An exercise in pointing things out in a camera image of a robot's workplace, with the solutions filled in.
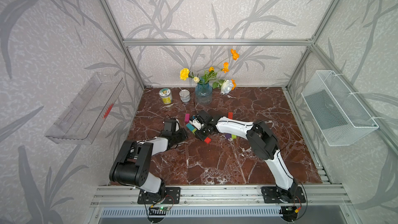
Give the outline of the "yellow green tin can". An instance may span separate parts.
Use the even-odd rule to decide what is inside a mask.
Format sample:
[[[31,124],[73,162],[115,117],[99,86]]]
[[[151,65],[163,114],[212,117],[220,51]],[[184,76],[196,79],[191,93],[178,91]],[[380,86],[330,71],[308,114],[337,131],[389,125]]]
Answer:
[[[159,91],[159,96],[165,105],[169,105],[173,101],[172,92],[169,88],[163,88]]]

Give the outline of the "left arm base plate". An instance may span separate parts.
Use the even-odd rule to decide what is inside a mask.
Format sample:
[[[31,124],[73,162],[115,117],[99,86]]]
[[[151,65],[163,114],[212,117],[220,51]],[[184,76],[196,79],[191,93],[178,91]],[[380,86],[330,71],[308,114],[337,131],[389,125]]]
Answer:
[[[161,188],[158,193],[140,191],[137,203],[141,205],[149,204],[178,204],[181,196],[180,187]]]

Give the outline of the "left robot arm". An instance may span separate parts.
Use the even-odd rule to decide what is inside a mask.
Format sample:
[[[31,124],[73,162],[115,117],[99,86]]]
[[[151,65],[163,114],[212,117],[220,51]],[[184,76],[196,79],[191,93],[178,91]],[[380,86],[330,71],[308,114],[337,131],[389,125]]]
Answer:
[[[150,140],[123,142],[110,169],[109,180],[135,186],[153,196],[164,198],[165,182],[150,173],[151,158],[185,141],[187,134],[176,118],[165,120],[159,136]]]

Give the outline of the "right circuit board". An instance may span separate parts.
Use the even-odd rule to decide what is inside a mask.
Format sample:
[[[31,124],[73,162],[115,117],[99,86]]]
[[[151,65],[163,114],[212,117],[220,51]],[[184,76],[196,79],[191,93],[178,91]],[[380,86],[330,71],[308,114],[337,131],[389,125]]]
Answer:
[[[299,212],[301,207],[296,206],[282,206],[279,211],[282,214],[281,218],[286,222],[292,222],[298,219]]]

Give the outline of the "teal block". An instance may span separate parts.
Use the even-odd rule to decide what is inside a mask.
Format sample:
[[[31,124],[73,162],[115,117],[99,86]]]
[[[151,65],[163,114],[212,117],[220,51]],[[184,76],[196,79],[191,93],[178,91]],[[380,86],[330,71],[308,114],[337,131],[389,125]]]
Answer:
[[[192,132],[192,130],[195,128],[192,124],[187,123],[186,127]]]

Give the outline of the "yellow orange flower bouquet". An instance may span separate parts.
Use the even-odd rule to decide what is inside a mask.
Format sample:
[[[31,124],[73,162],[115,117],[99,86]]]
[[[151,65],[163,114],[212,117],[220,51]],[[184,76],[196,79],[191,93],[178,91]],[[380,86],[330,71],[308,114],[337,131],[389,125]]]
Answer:
[[[222,62],[217,64],[216,66],[211,66],[208,70],[204,71],[202,76],[195,76],[193,72],[191,72],[188,68],[183,68],[180,71],[180,79],[186,81],[187,79],[192,79],[196,84],[207,84],[209,83],[212,89],[220,89],[222,94],[228,94],[236,88],[236,82],[233,79],[220,79],[218,78],[219,73],[226,74],[230,71],[229,62],[225,62],[224,59]]]

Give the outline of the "blue glass vase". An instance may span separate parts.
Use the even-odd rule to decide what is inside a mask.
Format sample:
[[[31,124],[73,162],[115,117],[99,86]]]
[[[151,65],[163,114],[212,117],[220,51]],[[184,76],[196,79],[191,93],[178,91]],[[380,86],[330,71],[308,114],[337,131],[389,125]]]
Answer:
[[[197,84],[195,88],[195,100],[199,105],[209,105],[212,102],[212,87],[209,83]]]

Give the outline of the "aluminium frame post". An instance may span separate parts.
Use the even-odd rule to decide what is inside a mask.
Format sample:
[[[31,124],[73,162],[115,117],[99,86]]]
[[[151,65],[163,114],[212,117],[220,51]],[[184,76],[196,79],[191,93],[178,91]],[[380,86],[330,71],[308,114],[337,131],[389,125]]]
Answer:
[[[116,23],[116,21],[115,21],[115,19],[113,17],[111,8],[108,6],[106,0],[99,0],[99,4],[100,4],[100,6],[103,9],[105,17],[109,21],[109,24],[110,24],[110,26],[111,26],[111,28],[112,28],[112,30],[114,32],[114,35],[116,37],[117,43],[120,46],[120,48],[122,50],[122,53],[127,58],[127,61],[128,61],[129,65],[130,65],[132,71],[134,72],[134,74],[135,74],[135,76],[136,76],[136,78],[138,80],[138,83],[140,84],[142,89],[145,89],[146,87],[145,87],[144,81],[143,81],[143,79],[142,79],[142,77],[141,77],[141,75],[140,75],[140,73],[139,73],[134,61],[133,61],[133,58],[132,58],[130,52],[128,51],[127,47],[123,43],[123,37],[122,37],[122,35],[120,33],[120,30],[118,29],[117,23]]]

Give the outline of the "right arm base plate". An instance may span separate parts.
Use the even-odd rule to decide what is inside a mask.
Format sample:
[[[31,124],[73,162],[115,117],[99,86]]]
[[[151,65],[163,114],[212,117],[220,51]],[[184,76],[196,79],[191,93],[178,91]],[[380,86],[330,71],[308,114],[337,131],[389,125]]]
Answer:
[[[276,186],[261,188],[264,203],[306,203],[302,187],[294,186],[292,190],[284,190]]]

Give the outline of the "magenta block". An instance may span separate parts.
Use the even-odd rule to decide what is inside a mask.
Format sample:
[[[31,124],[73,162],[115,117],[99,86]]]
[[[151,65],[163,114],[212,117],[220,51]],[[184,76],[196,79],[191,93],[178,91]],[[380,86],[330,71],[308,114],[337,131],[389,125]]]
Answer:
[[[185,114],[184,123],[188,123],[190,120],[190,114]]]

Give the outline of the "clear plastic wall shelf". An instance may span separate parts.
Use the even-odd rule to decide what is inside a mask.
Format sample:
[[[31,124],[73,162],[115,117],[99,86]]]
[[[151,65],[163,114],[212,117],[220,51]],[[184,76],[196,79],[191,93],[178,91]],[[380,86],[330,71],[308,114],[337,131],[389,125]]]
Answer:
[[[45,137],[56,144],[92,144],[124,86],[122,76],[94,73]]]

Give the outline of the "left circuit board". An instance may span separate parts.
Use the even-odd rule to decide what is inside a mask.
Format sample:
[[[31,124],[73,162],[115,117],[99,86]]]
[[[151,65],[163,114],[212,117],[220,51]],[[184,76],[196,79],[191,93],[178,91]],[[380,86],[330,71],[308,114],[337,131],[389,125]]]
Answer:
[[[173,206],[155,206],[152,205],[148,212],[149,216],[165,216],[168,212],[172,210]]]

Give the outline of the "circuit board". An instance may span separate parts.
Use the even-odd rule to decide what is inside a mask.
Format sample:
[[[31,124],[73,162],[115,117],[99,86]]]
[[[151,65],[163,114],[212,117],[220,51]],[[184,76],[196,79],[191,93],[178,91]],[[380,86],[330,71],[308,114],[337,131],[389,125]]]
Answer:
[[[299,212],[301,207],[296,206],[282,206],[279,211],[282,214],[281,218],[286,222],[292,222],[298,219]]]
[[[173,206],[155,206],[152,205],[148,212],[149,216],[165,216],[168,212],[172,210]]]

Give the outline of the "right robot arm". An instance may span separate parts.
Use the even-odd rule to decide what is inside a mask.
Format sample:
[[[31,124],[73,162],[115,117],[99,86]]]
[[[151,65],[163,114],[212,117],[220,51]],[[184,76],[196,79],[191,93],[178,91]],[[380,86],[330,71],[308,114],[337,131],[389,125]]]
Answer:
[[[297,181],[282,159],[277,137],[264,121],[238,121],[220,115],[211,116],[202,110],[190,117],[189,123],[196,128],[195,136],[202,141],[208,140],[214,133],[231,134],[246,139],[255,155],[266,162],[274,176],[276,197],[286,203],[295,199]]]

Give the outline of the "white tin can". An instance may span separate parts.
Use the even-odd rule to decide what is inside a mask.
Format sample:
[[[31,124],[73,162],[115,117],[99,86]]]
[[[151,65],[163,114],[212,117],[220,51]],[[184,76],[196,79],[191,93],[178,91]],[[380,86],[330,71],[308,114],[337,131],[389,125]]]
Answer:
[[[187,89],[183,89],[179,92],[180,99],[183,103],[188,103],[191,99],[190,91]]]

